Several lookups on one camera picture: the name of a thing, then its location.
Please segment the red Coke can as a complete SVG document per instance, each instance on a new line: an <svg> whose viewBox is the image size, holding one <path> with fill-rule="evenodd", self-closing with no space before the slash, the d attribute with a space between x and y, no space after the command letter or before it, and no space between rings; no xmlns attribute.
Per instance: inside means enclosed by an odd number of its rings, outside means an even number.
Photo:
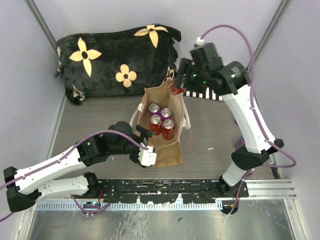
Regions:
<svg viewBox="0 0 320 240"><path fill-rule="evenodd" d="M151 115L149 118L149 128L153 135L160 135L162 133L163 121L158 114Z"/></svg>
<svg viewBox="0 0 320 240"><path fill-rule="evenodd" d="M175 135L175 122L172 119L164 120L162 124L162 137L165 140L173 139Z"/></svg>
<svg viewBox="0 0 320 240"><path fill-rule="evenodd" d="M171 94L171 95L179 95L179 94L184 94L186 92L186 90L184 88L181 88L181 87L175 87L174 86L174 80L171 80L169 83L168 83L168 92Z"/></svg>

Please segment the brown burlap canvas bag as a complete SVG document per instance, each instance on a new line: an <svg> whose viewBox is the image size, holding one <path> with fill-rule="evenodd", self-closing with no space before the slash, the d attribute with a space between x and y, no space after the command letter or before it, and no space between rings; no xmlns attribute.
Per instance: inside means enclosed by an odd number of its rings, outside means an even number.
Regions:
<svg viewBox="0 0 320 240"><path fill-rule="evenodd" d="M129 122L133 126L135 118L138 117L137 124L148 129L150 118L148 107L153 103L158 104L161 109L169 108L172 111L175 123L173 139L166 140L162 135L153 135L148 140L148 145L155 147L157 153L154 167L169 167L183 163L180 137L184 129L191 128L183 95L181 93L174 95L170 91L172 84L171 80L165 80L160 86L146 88Z"/></svg>

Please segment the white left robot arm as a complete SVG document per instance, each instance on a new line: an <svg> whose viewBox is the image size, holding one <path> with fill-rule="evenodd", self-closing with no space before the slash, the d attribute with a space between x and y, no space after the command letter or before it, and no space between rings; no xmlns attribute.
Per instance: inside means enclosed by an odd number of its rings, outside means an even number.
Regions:
<svg viewBox="0 0 320 240"><path fill-rule="evenodd" d="M101 184L92 172L62 179L61 176L92 165L105 162L108 157L128 155L129 159L146 168L155 164L157 154L148 144L153 132L140 125L138 134L125 121L111 125L107 130L92 133L64 152L48 160L23 169L4 169L6 198L12 213L21 212L45 199L64 196L95 198L101 192Z"/></svg>

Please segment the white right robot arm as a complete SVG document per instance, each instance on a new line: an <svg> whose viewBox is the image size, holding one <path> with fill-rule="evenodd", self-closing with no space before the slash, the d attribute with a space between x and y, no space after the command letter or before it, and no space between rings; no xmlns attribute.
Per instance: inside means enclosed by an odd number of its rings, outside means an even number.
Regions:
<svg viewBox="0 0 320 240"><path fill-rule="evenodd" d="M232 162L220 176L218 188L225 197L237 191L238 183L251 169L262 166L269 156L284 146L282 139L275 138L266 128L264 120L257 123L260 110L250 101L251 79L245 67L237 61L227 65L212 42L197 45L190 51L191 59L182 58L173 86L195 93L211 89L222 98L233 114L244 138L244 146L231 154Z"/></svg>

